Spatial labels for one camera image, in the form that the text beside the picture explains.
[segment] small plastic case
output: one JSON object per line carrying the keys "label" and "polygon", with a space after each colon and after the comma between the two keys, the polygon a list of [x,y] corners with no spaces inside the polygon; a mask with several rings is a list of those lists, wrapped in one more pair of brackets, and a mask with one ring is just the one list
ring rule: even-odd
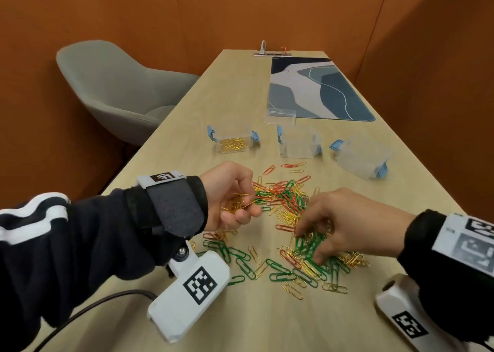
{"label": "small plastic case", "polygon": [[219,125],[214,130],[208,126],[207,134],[213,142],[216,142],[218,152],[223,155],[250,150],[254,142],[259,141],[256,131],[252,131],[249,126],[236,124]]}
{"label": "small plastic case", "polygon": [[277,130],[283,157],[314,158],[321,154],[321,137],[312,127],[278,125]]}
{"label": "small plastic case", "polygon": [[336,151],[338,165],[359,177],[384,178],[388,173],[386,161],[391,157],[391,151],[373,139],[336,140],[330,148]]}
{"label": "small plastic case", "polygon": [[297,112],[295,110],[278,109],[269,107],[266,112],[266,123],[277,125],[295,125]]}

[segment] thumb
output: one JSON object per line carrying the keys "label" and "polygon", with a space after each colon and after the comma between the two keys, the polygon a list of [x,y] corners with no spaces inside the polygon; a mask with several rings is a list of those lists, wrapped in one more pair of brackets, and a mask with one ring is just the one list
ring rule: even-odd
{"label": "thumb", "polygon": [[328,237],[319,244],[314,252],[313,260],[318,265],[322,265],[330,256],[335,256],[340,251],[338,240],[334,236]]}

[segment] cable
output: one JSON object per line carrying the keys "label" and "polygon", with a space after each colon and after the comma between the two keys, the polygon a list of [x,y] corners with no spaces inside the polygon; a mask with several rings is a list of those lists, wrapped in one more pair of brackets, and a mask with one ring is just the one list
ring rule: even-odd
{"label": "cable", "polygon": [[108,300],[115,299],[115,298],[120,297],[120,296],[135,295],[135,294],[144,295],[145,297],[147,297],[148,299],[150,299],[152,301],[154,301],[157,298],[157,296],[154,293],[152,293],[151,291],[145,291],[145,290],[128,290],[128,291],[117,292],[117,293],[115,293],[113,295],[106,296],[103,299],[99,299],[98,301],[92,303],[91,305],[86,306],[84,309],[82,309],[79,312],[77,312],[76,314],[74,314],[72,317],[70,317],[68,320],[66,320],[63,324],[61,324],[55,330],[53,330],[50,333],[50,335],[48,335],[36,347],[36,349],[33,350],[33,352],[40,352],[40,350],[46,345],[46,343],[48,343],[50,340],[52,340],[52,338],[55,335],[57,335],[60,331],[62,331],[65,326],[67,326],[68,324],[70,324],[72,321],[74,321],[75,319],[79,318],[80,316],[82,316],[87,311],[93,309],[94,307],[96,307],[96,306],[98,306],[100,304],[103,304],[103,303],[105,303]]}
{"label": "cable", "polygon": [[492,348],[491,346],[488,346],[485,342],[482,342],[482,343],[479,343],[482,347],[485,347],[486,349],[490,350],[490,351],[493,351],[494,352],[494,348]]}

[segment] wooden table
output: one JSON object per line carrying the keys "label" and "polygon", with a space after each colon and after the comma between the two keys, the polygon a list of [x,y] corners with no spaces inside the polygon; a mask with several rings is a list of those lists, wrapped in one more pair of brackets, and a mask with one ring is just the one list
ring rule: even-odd
{"label": "wooden table", "polygon": [[[292,52],[294,56],[325,57],[323,52]],[[112,189],[131,187],[138,175],[179,170],[198,175],[225,161],[233,160],[254,170],[254,180],[269,166],[276,169],[263,181],[291,179],[278,152],[276,126],[264,123],[271,59],[253,57],[250,50],[224,50],[178,106],[110,184]],[[311,175],[303,191],[315,187],[329,191],[349,187],[375,200],[412,213],[426,208],[443,213],[461,208],[434,179],[413,153],[369,105],[375,122],[297,118],[297,125],[312,126],[323,140],[321,158],[307,160],[303,175]],[[231,118],[250,124],[259,134],[255,150],[221,155],[207,137],[207,125]],[[389,174],[381,180],[364,180],[337,166],[328,148],[336,139],[370,135],[393,151]],[[275,216],[253,220],[229,245],[246,250],[253,245],[261,259],[281,259],[276,248],[289,242],[289,233],[275,229]],[[201,238],[196,251],[201,251]],[[394,259],[369,257],[370,268],[359,268],[340,276],[347,295],[323,291],[320,287],[301,290],[297,300],[272,283],[265,273],[259,280],[237,284],[216,299],[207,312],[178,344],[167,346],[146,318],[149,301],[138,295],[100,305],[57,335],[43,352],[130,352],[130,351],[409,351],[398,333],[376,313],[374,295],[391,275],[403,269]],[[232,275],[241,274],[235,263]],[[127,289],[147,289],[157,294],[169,286],[164,268],[156,268],[139,280],[109,279],[84,305],[108,294]],[[36,346],[50,329],[43,325]]]}

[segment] black jacket sleeve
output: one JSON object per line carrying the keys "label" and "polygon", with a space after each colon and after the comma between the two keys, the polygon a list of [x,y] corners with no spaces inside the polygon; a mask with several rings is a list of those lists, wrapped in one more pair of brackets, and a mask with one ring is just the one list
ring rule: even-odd
{"label": "black jacket sleeve", "polygon": [[398,261],[420,287],[420,302],[442,330],[460,341],[494,335],[494,278],[432,250],[446,216],[427,210],[405,234]]}
{"label": "black jacket sleeve", "polygon": [[[187,184],[203,213],[195,228],[201,232],[206,192],[198,177],[188,177]],[[183,205],[184,212],[189,207]],[[2,351],[28,346],[40,318],[59,326],[110,276],[136,279],[168,263],[185,238],[162,225],[139,186],[74,204],[61,193],[47,193],[0,211]]]}

